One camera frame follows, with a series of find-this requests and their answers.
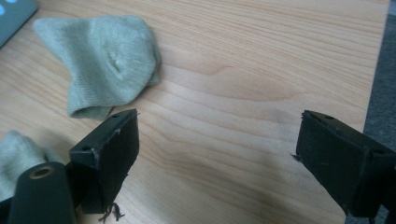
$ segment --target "fabric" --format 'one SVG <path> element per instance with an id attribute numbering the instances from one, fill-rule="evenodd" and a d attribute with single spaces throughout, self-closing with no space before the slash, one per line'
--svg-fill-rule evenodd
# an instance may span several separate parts
<path id="1" fill-rule="evenodd" d="M 72 76 L 67 114 L 105 119 L 145 86 L 159 83 L 161 61 L 146 23 L 134 16 L 38 19 L 35 33 Z"/>
<path id="2" fill-rule="evenodd" d="M 6 133 L 0 142 L 0 202 L 14 195 L 18 177 L 24 171 L 47 161 L 62 159 L 16 131 Z"/>

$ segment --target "crumpled cloth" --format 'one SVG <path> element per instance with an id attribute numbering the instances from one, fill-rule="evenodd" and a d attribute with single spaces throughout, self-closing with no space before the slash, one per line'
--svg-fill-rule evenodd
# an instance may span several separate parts
<path id="1" fill-rule="evenodd" d="M 18 177 L 24 171 L 47 161 L 63 162 L 29 137 L 16 131 L 6 133 L 0 141 L 0 202 L 14 195 Z"/>
<path id="2" fill-rule="evenodd" d="M 69 70 L 67 115 L 105 119 L 159 83 L 160 52 L 146 23 L 135 16 L 38 19 L 35 33 Z"/>

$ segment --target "wood surface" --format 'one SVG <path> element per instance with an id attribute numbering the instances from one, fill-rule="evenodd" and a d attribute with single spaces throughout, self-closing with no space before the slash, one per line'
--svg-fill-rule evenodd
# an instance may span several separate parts
<path id="1" fill-rule="evenodd" d="M 65 114 L 70 75 L 38 18 L 136 15 L 152 28 L 161 83 L 140 112 L 141 148 L 107 223 L 343 223 L 294 153 L 305 109 L 362 130 L 386 0 L 39 0 L 0 49 L 0 136 L 18 130 L 68 161 L 100 121 Z M 80 217 L 97 223 L 99 216 Z"/>

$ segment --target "table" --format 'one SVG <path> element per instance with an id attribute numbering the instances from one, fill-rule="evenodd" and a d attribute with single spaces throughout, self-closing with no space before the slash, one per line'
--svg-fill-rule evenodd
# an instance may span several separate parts
<path id="1" fill-rule="evenodd" d="M 116 200 L 120 223 L 343 223 L 290 154 L 305 109 L 362 130 L 388 1 L 38 4 L 0 50 L 0 135 L 18 130 L 66 161 L 100 121 L 66 116 L 71 77 L 33 21 L 132 14 L 159 44 L 161 83 L 114 110 L 140 112 L 140 154 Z"/>

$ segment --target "dark gray floor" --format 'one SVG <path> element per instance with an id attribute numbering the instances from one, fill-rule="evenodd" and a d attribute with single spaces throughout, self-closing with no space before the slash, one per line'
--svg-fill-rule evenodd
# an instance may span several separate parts
<path id="1" fill-rule="evenodd" d="M 389 9 L 387 27 L 375 71 L 372 95 L 364 133 L 386 147 L 396 149 L 396 0 Z M 385 222 L 387 210 L 381 208 L 375 224 Z M 346 224 L 369 223 L 367 218 L 347 217 Z"/>

